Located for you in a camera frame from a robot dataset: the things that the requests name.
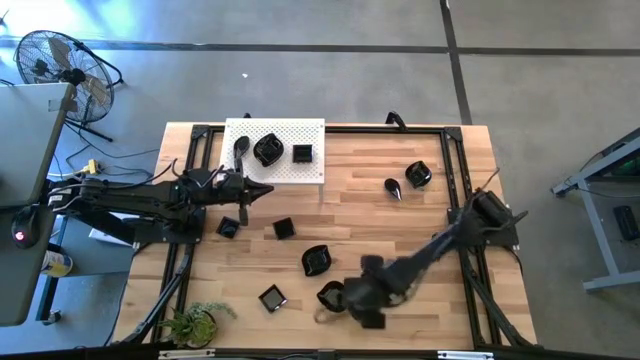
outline desk leg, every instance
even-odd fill
[[[60,320],[60,311],[51,311],[57,287],[58,278],[47,276],[42,297],[40,298],[40,305],[38,305],[38,313],[36,314],[36,321],[42,321],[44,325],[51,325]]]

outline black object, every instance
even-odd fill
[[[329,270],[331,255],[327,245],[316,245],[302,254],[302,267],[306,276],[316,276]]]
[[[313,145],[293,145],[293,162],[310,163],[313,161]]]
[[[287,302],[287,298],[284,297],[282,291],[280,291],[280,289],[275,285],[271,285],[271,287],[268,288],[267,291],[263,292],[258,298],[269,313],[273,313],[280,309],[280,307]]]
[[[291,221],[291,218],[274,222],[273,230],[276,232],[278,240],[284,240],[296,234],[296,229],[293,227],[293,221]]]
[[[238,221],[223,216],[222,220],[220,221],[220,225],[218,225],[216,233],[228,239],[233,239],[236,236],[236,232],[238,232],[239,227],[240,223]]]
[[[271,133],[258,140],[253,147],[253,155],[260,161],[262,166],[273,165],[284,153],[284,145],[275,134]]]
[[[384,181],[384,188],[396,199],[402,200],[402,193],[400,192],[400,183],[395,179],[387,179]]]
[[[616,217],[616,222],[618,222],[618,227],[620,228],[623,239],[631,241],[640,238],[638,223],[629,206],[622,205],[614,207],[613,215]]]
[[[404,172],[404,176],[407,177],[407,180],[409,180],[413,188],[417,189],[427,185],[429,181],[431,181],[431,170],[420,160],[409,165]]]
[[[400,117],[400,115],[398,115],[397,112],[395,111],[390,111],[389,114],[387,114],[387,120],[385,120],[384,122],[387,125],[391,125],[391,124],[397,124],[398,125],[398,130],[400,132],[407,132],[407,125],[405,125],[404,120],[402,120],[402,118]]]
[[[327,310],[341,313],[347,310],[342,302],[343,290],[344,285],[341,282],[329,281],[316,296],[318,297],[318,301],[320,301]]]
[[[457,247],[466,248],[482,244],[487,232],[511,228],[526,215],[522,213],[514,217],[510,212],[496,211],[500,206],[493,203],[494,196],[479,189],[447,230],[437,234],[429,244],[409,257],[400,257],[390,265],[384,266],[380,256],[363,256],[362,275],[359,278],[344,280],[343,300],[349,313],[364,328],[384,328],[385,316],[380,309],[395,305],[392,304],[391,295],[406,299],[407,292],[420,274],[443,254]],[[480,210],[484,210],[490,227],[482,227],[478,223],[477,212]],[[489,314],[496,320],[505,337],[514,345],[531,345],[518,334],[484,285],[478,282],[469,258],[462,257],[461,261],[465,278],[487,305]]]
[[[242,157],[247,150],[251,147],[251,141],[248,136],[240,136],[235,143],[233,143],[233,157]]]
[[[13,217],[11,222],[11,236],[13,241],[21,249],[28,249],[40,239],[38,228],[38,206],[25,206]]]
[[[456,221],[462,211],[449,209],[447,216],[449,223]],[[468,246],[507,246],[518,245],[518,234],[513,225],[524,218],[528,212],[524,211],[513,216],[511,210],[493,193],[493,191],[480,191],[475,195],[473,204],[466,212],[467,228],[471,232],[482,232],[483,237],[465,237]]]
[[[214,184],[217,174],[226,177]],[[53,195],[69,190],[69,194],[54,200]],[[202,238],[205,206],[239,204],[240,221],[246,225],[246,205],[271,191],[273,186],[243,177],[242,171],[223,167],[209,171],[203,167],[186,170],[176,180],[154,185],[72,178],[55,183],[49,195],[54,213],[76,217],[127,243],[193,244]],[[141,217],[120,220],[109,210]]]

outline green leaves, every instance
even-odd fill
[[[218,326],[209,315],[214,312],[224,311],[232,318],[237,318],[236,313],[225,303],[199,303],[189,306],[185,313],[173,310],[173,319],[164,320],[160,326],[171,329],[168,339],[178,346],[203,346],[209,343],[216,335]]]

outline gray floor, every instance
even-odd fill
[[[47,28],[86,39],[187,43],[446,45],[435,0],[31,1],[15,5],[0,34]],[[638,48],[632,0],[450,0],[460,46]],[[0,78],[19,82],[13,49],[0,48]],[[100,51],[127,81],[96,129],[114,154],[160,145],[167,121],[254,116],[460,123],[447,55]],[[519,225],[527,294],[542,345],[640,356],[640,286],[594,295],[582,281],[605,267],[581,200],[549,187],[640,124],[640,58],[463,56],[474,124],[489,126],[505,196],[528,209]],[[82,144],[65,132],[64,159]],[[155,155],[107,164],[153,169]],[[125,274],[65,279],[62,323],[34,311],[0,329],[2,352],[100,345],[113,325]],[[29,334],[20,344],[17,336]]]

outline fan grille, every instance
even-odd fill
[[[58,45],[52,46],[52,40]],[[93,122],[105,117],[113,105],[113,83],[102,62],[75,44],[78,41],[61,33],[38,30],[25,35],[16,50],[16,63],[22,80],[26,84],[65,82],[65,70],[80,69],[86,80],[76,86],[75,101],[77,111],[68,111],[67,119],[76,122]],[[66,69],[56,61],[65,58],[64,50],[71,68]],[[99,81],[104,86],[97,86]]]

